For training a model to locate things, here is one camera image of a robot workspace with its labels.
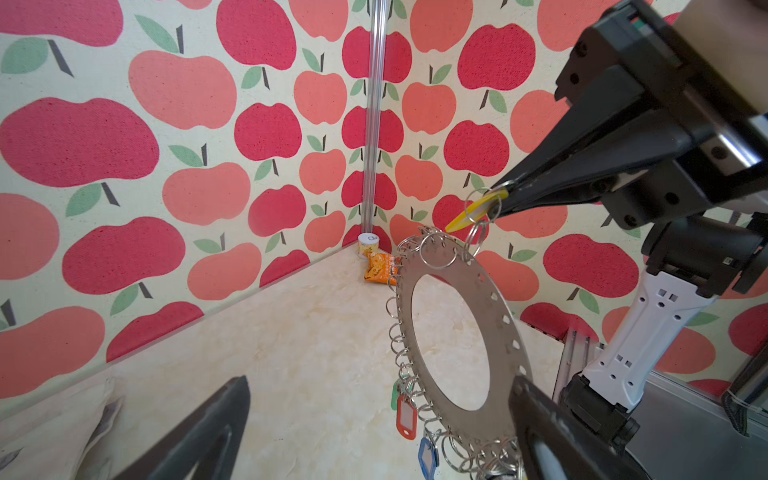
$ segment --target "key tag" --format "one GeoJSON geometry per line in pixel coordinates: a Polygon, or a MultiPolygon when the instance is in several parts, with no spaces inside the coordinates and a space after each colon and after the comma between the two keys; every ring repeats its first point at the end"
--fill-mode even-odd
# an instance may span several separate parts
{"type": "Polygon", "coordinates": [[[408,440],[416,439],[416,409],[408,397],[401,395],[397,399],[397,431],[408,440]]]}
{"type": "Polygon", "coordinates": [[[400,380],[395,380],[395,385],[392,386],[392,401],[390,402],[390,406],[392,407],[392,410],[397,411],[397,399],[400,397],[400,389],[398,388],[398,384],[400,383],[400,380]]]}
{"type": "Polygon", "coordinates": [[[424,479],[434,480],[435,470],[440,465],[440,460],[435,444],[427,437],[422,438],[422,444],[419,446],[419,465],[422,467],[424,479]]]}

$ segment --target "screw hole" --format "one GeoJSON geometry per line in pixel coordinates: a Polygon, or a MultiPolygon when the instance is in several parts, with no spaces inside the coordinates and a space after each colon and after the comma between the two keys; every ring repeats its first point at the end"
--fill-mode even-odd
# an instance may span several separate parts
{"type": "Polygon", "coordinates": [[[712,150],[710,150],[710,153],[717,160],[723,160],[728,156],[728,150],[722,147],[712,147],[712,150]]]}
{"type": "Polygon", "coordinates": [[[673,194],[672,192],[669,192],[666,195],[664,195],[664,199],[667,201],[669,205],[677,205],[678,203],[680,203],[680,198],[677,195],[673,194]]]}

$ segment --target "yellow key tag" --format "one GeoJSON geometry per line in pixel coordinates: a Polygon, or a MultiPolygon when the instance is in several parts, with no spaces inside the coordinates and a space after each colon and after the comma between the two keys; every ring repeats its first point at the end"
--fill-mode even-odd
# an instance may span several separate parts
{"type": "Polygon", "coordinates": [[[469,227],[474,222],[483,218],[490,209],[496,204],[496,201],[501,202],[506,197],[509,197],[509,192],[506,188],[501,190],[492,191],[486,194],[480,200],[477,200],[472,205],[467,207],[466,212],[461,212],[451,223],[445,228],[446,233],[458,232],[462,228],[469,227]]]}

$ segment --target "circular metal plate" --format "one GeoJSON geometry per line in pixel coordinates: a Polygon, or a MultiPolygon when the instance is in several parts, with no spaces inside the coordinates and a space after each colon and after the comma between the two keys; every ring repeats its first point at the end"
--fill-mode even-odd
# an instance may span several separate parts
{"type": "Polygon", "coordinates": [[[515,425],[508,406],[512,380],[515,375],[525,375],[532,380],[531,366],[507,303],[480,263],[474,257],[468,262],[462,261],[462,247],[451,237],[428,238],[421,255],[417,250],[402,256],[396,299],[403,342],[408,349],[406,354],[426,398],[434,404],[434,412],[442,417],[445,427],[475,445],[514,438],[515,425]],[[455,254],[458,256],[451,263],[455,254]],[[445,268],[434,268],[449,263],[445,268]],[[445,396],[419,350],[411,311],[413,290],[419,279],[429,274],[440,276],[461,294],[480,328],[488,353],[491,382],[488,397],[478,410],[464,410],[445,396]]]}

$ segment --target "metal ring holder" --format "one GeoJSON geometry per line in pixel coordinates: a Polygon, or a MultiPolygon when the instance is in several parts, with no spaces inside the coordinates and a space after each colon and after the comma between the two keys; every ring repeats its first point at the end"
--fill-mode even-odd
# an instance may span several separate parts
{"type": "Polygon", "coordinates": [[[505,322],[505,317],[507,321],[512,318],[506,302],[468,247],[480,235],[475,253],[479,251],[490,222],[472,222],[464,245],[434,227],[421,227],[422,235],[398,245],[395,296],[386,305],[387,313],[397,319],[389,329],[390,345],[399,368],[400,392],[408,396],[424,422],[424,435],[435,445],[441,441],[445,463],[475,478],[516,475],[521,472],[521,459],[507,401],[515,375],[530,379],[531,367],[515,324],[505,322]],[[451,402],[424,362],[413,329],[411,305],[415,285],[425,275],[440,276],[453,286],[478,323],[491,373],[488,397],[480,409],[468,411],[451,402]],[[396,316],[389,308],[392,299],[397,302],[396,316]]]}

